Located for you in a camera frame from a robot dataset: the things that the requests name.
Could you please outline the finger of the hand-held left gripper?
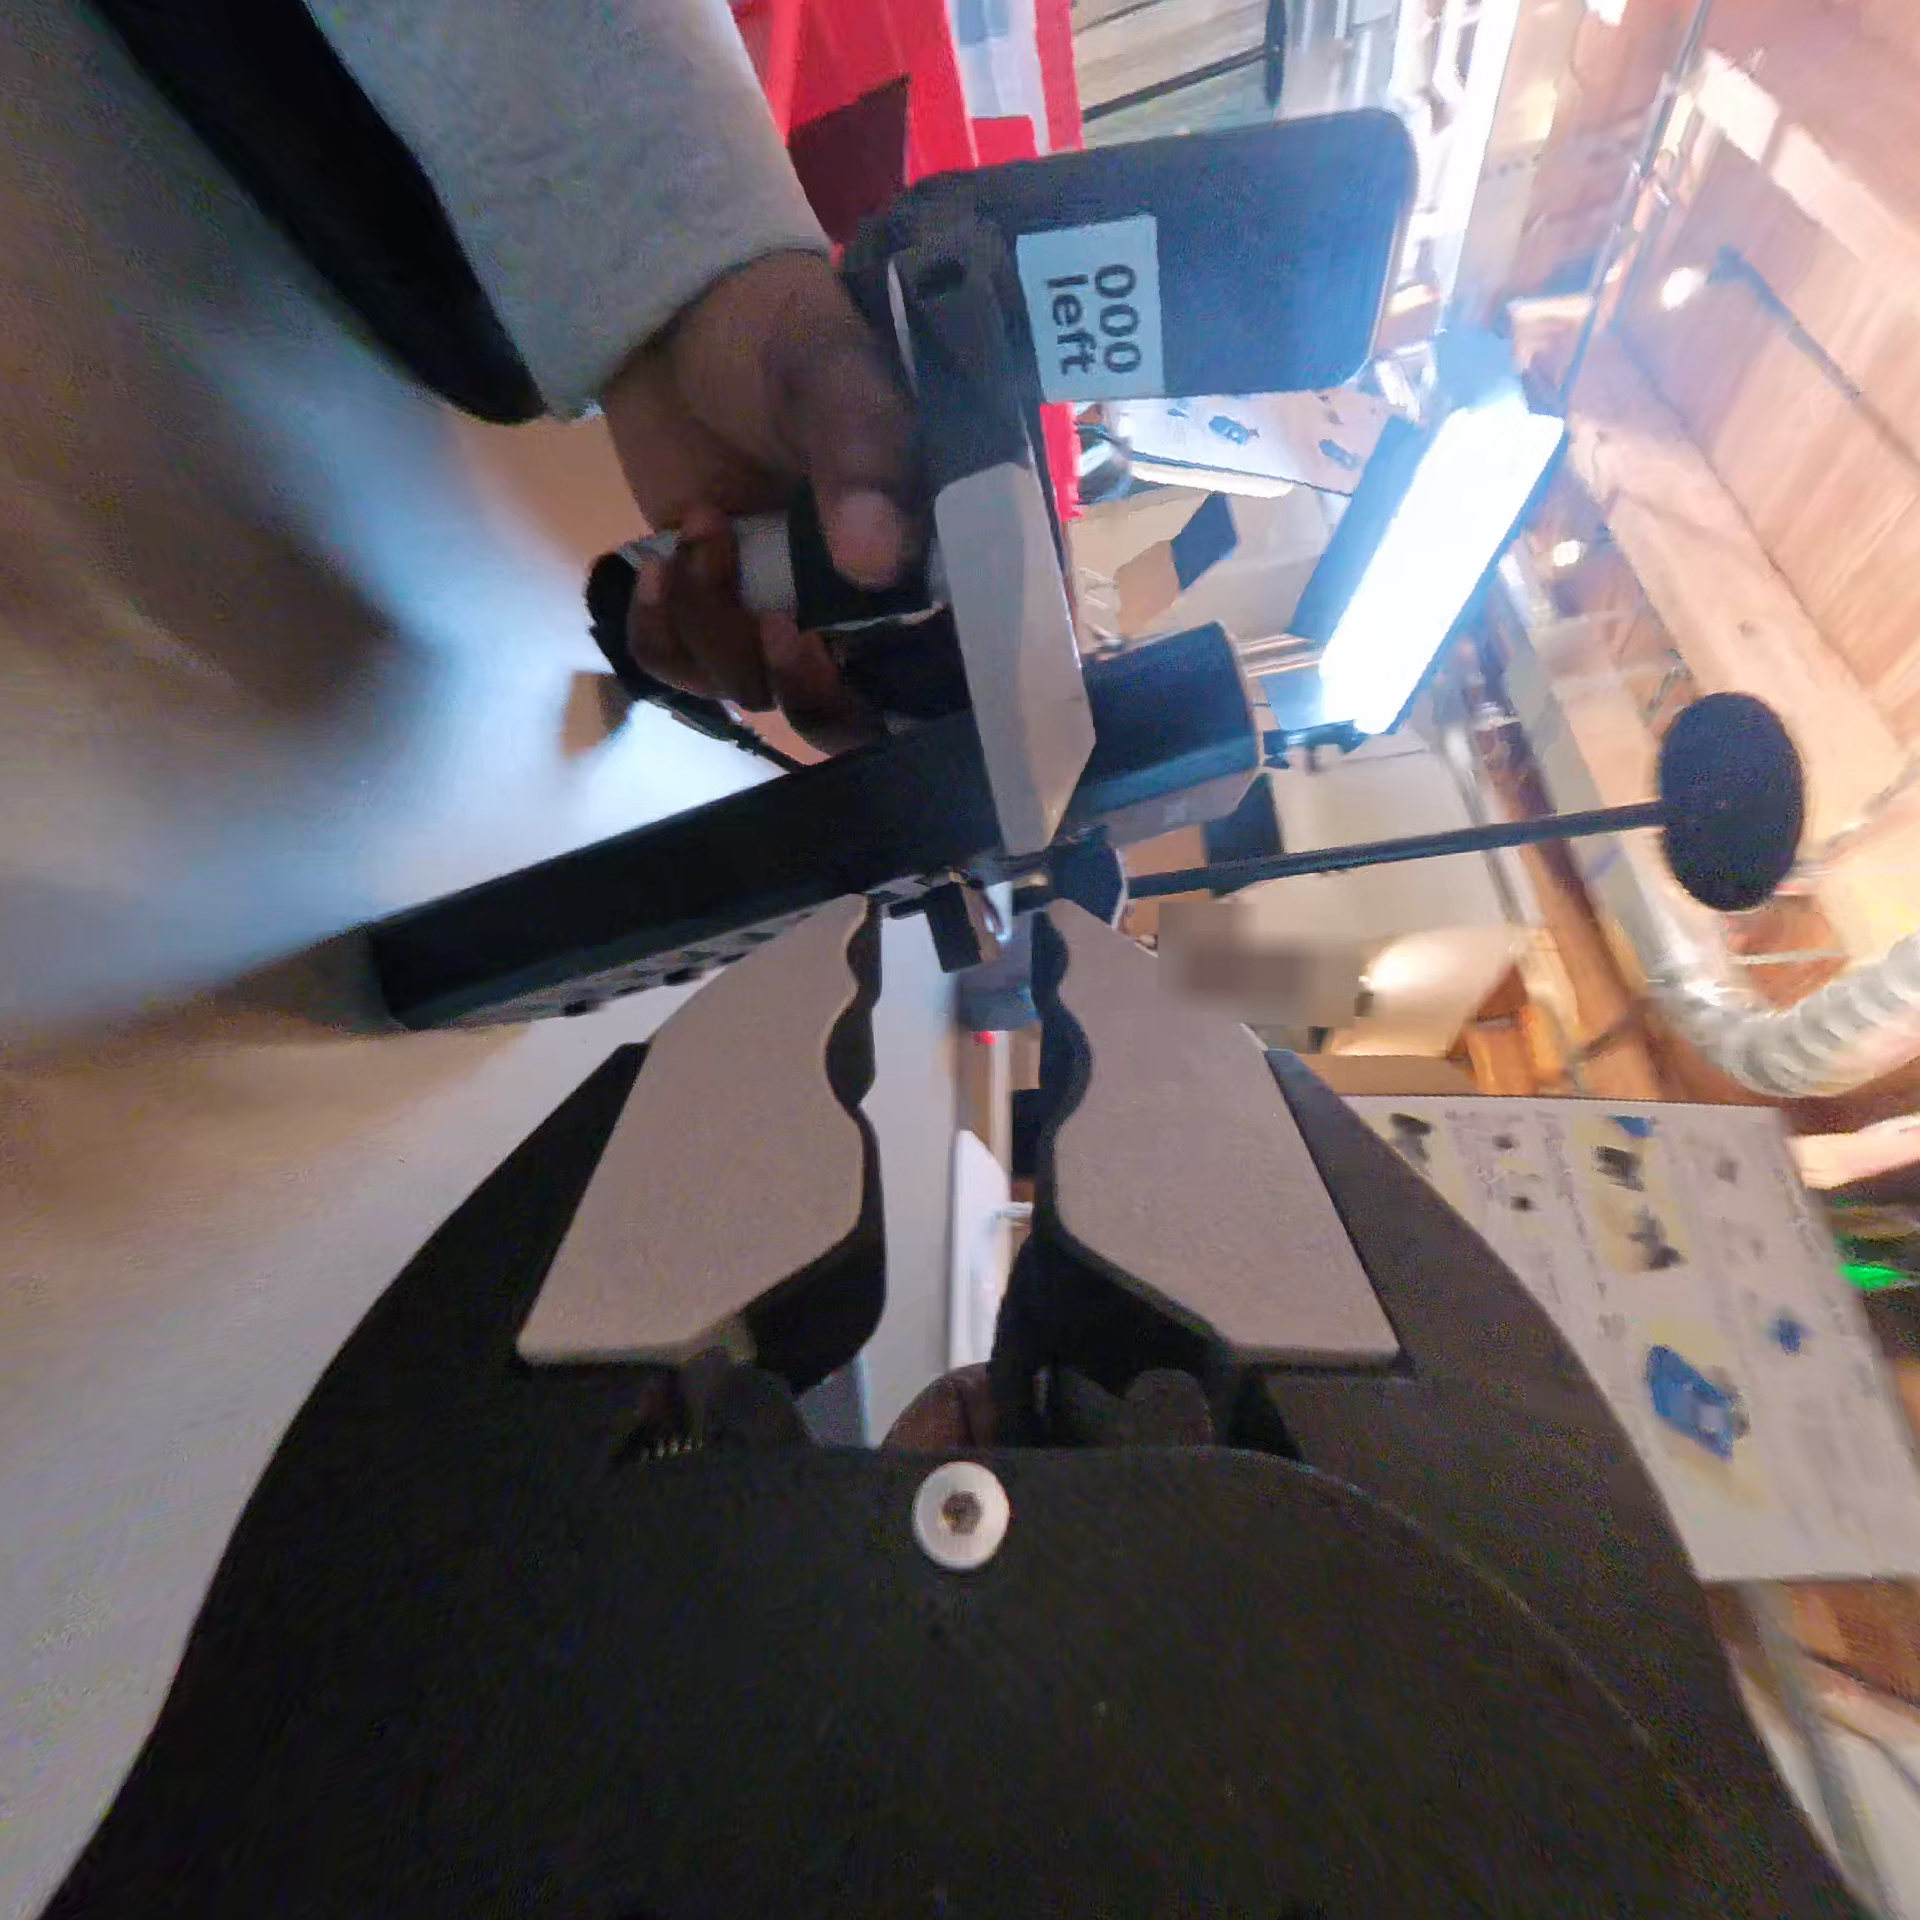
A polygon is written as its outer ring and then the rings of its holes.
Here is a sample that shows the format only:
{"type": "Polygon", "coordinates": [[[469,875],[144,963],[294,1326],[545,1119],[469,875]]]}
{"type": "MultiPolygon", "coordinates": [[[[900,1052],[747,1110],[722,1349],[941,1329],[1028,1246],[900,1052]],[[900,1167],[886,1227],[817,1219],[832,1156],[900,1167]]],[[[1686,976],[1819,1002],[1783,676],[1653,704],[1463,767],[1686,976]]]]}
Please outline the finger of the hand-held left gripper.
{"type": "Polygon", "coordinates": [[[999,463],[944,486],[931,531],[999,848],[1044,853],[1096,732],[1038,469],[999,463]]]}

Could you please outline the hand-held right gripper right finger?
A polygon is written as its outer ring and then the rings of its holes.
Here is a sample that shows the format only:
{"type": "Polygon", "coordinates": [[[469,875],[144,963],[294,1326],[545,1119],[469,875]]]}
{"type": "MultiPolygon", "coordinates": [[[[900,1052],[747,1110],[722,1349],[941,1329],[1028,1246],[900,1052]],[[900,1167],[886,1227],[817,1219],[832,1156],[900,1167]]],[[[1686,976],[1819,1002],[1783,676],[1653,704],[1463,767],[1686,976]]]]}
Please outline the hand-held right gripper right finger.
{"type": "Polygon", "coordinates": [[[1260,1038],[1178,996],[1156,954],[1082,906],[1034,937],[1059,1069],[1034,1242],[1070,1371],[1402,1386],[1405,1351],[1260,1038]]]}

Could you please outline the red plastic bin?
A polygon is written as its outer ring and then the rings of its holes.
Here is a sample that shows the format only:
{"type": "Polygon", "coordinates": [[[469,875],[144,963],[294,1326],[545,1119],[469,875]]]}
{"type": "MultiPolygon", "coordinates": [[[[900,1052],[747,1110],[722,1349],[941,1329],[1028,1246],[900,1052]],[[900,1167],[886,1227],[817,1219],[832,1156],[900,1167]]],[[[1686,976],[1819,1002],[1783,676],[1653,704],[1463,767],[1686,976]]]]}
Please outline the red plastic bin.
{"type": "Polygon", "coordinates": [[[1067,2],[729,10],[833,251],[909,184],[1084,148],[1067,2]]]}

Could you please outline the black usb hub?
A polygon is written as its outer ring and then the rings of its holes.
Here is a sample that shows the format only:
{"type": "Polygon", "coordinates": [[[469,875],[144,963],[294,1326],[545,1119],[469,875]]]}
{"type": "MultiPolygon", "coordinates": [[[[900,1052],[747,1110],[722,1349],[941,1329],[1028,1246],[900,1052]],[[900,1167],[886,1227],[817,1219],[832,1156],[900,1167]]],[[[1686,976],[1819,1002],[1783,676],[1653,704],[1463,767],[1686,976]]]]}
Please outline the black usb hub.
{"type": "Polygon", "coordinates": [[[840,898],[908,914],[1076,840],[1119,848],[1235,808],[1261,750],[1220,627],[1098,661],[1084,684],[1091,755],[1040,850],[1001,843],[978,731],[954,715],[375,922],[378,1001],[414,1033],[569,1018],[699,981],[840,898]]]}

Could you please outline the printed instruction sheet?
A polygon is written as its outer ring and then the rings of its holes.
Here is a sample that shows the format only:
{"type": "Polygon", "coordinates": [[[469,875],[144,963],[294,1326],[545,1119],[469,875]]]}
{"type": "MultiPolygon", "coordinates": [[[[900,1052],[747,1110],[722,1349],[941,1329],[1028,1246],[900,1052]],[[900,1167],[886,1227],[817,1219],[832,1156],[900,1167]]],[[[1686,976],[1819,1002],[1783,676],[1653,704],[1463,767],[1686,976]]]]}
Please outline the printed instruction sheet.
{"type": "Polygon", "coordinates": [[[1349,1106],[1545,1309],[1699,1580],[1915,1580],[1906,1408],[1778,1113],[1349,1106]]]}

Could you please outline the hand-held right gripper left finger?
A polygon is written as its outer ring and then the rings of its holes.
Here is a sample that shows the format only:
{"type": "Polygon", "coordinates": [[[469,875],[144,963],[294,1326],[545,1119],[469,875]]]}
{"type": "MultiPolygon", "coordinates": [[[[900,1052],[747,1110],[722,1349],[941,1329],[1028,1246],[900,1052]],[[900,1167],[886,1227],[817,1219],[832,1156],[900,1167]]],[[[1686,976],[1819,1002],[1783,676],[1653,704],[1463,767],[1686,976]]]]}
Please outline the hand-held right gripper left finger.
{"type": "Polygon", "coordinates": [[[843,896],[655,1031],[518,1339],[528,1366],[680,1371],[727,1349],[791,1389],[883,1304],[873,911],[843,896]]]}

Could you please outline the person's left hand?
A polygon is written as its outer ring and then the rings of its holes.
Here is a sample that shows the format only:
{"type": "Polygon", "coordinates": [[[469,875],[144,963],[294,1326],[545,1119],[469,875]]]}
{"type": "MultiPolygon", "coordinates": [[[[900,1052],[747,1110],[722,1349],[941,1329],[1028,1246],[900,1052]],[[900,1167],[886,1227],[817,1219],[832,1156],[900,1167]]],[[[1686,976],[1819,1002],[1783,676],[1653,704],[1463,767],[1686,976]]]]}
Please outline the person's left hand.
{"type": "Polygon", "coordinates": [[[722,277],[634,352],[599,408],[642,521],[675,538],[636,566],[636,666],[696,699],[777,710],[828,757],[873,742],[882,722],[825,640],[744,604],[732,531],[806,492],[853,586],[891,588],[920,561],[913,412],[833,261],[773,252],[722,277]]]}

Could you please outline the person's right hand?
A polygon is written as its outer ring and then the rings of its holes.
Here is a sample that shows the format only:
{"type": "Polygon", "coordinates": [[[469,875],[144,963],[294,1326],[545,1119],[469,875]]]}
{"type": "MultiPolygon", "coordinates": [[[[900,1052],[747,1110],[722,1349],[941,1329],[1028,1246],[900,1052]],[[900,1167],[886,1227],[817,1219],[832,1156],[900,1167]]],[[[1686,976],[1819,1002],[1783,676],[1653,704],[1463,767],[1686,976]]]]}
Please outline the person's right hand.
{"type": "Polygon", "coordinates": [[[1018,1417],[999,1408],[983,1362],[928,1382],[886,1428],[879,1449],[906,1454],[972,1454],[1015,1445],[1018,1417]]]}

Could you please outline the black disc-topped pole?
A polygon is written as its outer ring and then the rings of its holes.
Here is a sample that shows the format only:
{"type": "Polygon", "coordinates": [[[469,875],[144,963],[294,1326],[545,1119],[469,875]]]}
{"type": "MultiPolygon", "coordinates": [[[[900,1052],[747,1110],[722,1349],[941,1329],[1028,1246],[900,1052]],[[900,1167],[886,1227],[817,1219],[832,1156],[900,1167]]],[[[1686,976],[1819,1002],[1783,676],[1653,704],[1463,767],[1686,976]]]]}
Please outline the black disc-topped pole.
{"type": "Polygon", "coordinates": [[[1743,693],[1707,694],[1672,720],[1653,762],[1656,793],[1643,803],[1211,860],[1135,876],[1125,890],[1132,901],[1226,898],[1280,881],[1653,833],[1668,875],[1694,903],[1736,914],[1770,901],[1797,860],[1808,808],[1803,761],[1779,717],[1743,693]]]}

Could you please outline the silver ventilation duct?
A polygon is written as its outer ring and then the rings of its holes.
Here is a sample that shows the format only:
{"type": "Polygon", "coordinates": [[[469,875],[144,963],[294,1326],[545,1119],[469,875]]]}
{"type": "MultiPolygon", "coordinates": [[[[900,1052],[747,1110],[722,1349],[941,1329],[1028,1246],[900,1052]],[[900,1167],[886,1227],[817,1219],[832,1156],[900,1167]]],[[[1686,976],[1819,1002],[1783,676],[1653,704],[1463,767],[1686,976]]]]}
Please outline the silver ventilation duct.
{"type": "Polygon", "coordinates": [[[1787,1004],[1749,982],[1742,938],[1785,919],[1791,935],[1834,938],[1819,898],[1801,889],[1757,908],[1716,912],[1675,881],[1620,872],[1601,889],[1618,911],[1652,1009],[1717,1075],[1776,1101],[1861,1092],[1917,1061],[1917,935],[1832,974],[1787,1004]]]}

